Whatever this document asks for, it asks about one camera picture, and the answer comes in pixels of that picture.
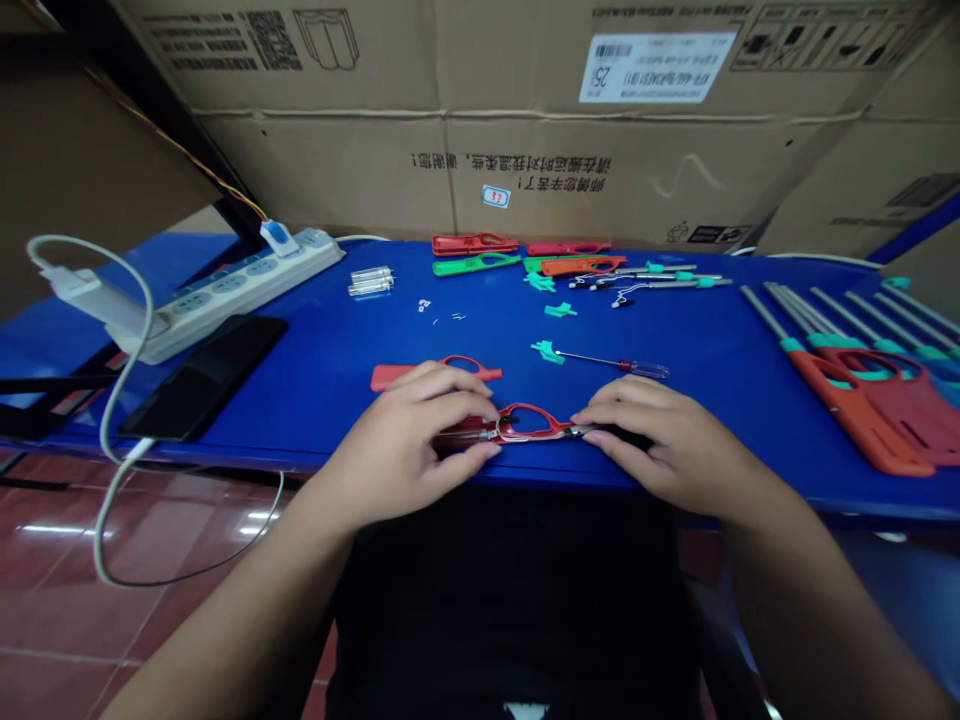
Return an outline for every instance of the black phone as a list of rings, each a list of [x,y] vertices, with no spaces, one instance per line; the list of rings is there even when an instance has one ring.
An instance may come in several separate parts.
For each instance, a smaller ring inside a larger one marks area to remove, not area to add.
[[[290,324],[231,315],[120,426],[125,437],[198,440]]]

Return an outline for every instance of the power strip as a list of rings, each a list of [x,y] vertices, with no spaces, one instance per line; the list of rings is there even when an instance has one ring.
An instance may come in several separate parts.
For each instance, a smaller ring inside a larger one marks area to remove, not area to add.
[[[300,249],[290,255],[278,257],[273,250],[264,250],[178,290],[172,301],[157,310],[170,327],[147,341],[140,361],[162,363],[203,340],[230,315],[256,310],[346,255],[323,230],[307,228],[294,240]],[[125,353],[140,341],[113,326],[106,329]]]

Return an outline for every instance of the tile floor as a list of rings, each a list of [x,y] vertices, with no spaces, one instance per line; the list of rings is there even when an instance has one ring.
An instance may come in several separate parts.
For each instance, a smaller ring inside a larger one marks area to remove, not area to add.
[[[230,571],[227,565],[167,588],[116,590],[101,584],[91,536],[113,471],[74,458],[31,455],[8,477],[68,481],[70,488],[0,488],[0,707],[12,720],[97,718]],[[136,473],[118,494],[108,521],[110,567],[119,577],[142,581],[215,563],[256,533],[272,500],[267,488]],[[688,571],[707,582],[719,577],[722,551],[715,535],[686,533],[682,555]],[[336,628],[304,720],[324,717],[335,650]]]

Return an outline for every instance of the cardboard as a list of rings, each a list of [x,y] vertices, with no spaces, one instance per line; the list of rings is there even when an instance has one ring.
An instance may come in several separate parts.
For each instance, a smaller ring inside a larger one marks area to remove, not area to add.
[[[257,197],[298,226],[416,239],[488,231],[618,246],[693,242],[701,246],[695,251],[740,240],[798,179],[800,161],[825,144],[812,125],[296,118],[204,125]],[[484,187],[508,195],[506,207],[485,202]]]
[[[958,267],[960,267],[960,224],[953,223],[898,257],[884,267],[882,272],[887,277],[911,278],[913,284],[910,286],[909,294],[912,297],[926,303],[954,322],[960,323]],[[946,333],[948,337],[960,341],[960,338],[946,328],[939,327],[937,323],[931,324]]]
[[[114,2],[185,102],[203,111],[817,117],[862,109],[941,15],[933,2],[876,0]],[[662,44],[681,33],[734,40],[717,53],[617,52],[630,44],[625,35],[657,34]],[[702,87],[705,70],[720,72],[699,103],[584,103],[596,35],[620,36],[605,44],[612,52],[598,82],[680,91]],[[627,66],[637,71],[629,78],[619,73]]]
[[[768,218],[950,21],[924,0],[112,1],[279,220],[694,251]]]
[[[863,258],[960,191],[960,123],[853,124],[781,203],[758,252]]]

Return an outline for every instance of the plug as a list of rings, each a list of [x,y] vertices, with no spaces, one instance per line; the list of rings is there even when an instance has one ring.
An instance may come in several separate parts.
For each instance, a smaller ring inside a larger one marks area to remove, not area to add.
[[[300,249],[300,245],[293,239],[287,226],[276,220],[264,220],[260,223],[260,236],[273,248],[277,257],[292,255]]]
[[[53,292],[65,303],[133,337],[143,332],[147,319],[143,305],[101,280],[93,270],[72,271],[58,265],[40,274],[50,281]],[[169,326],[162,315],[154,314],[150,337]]]

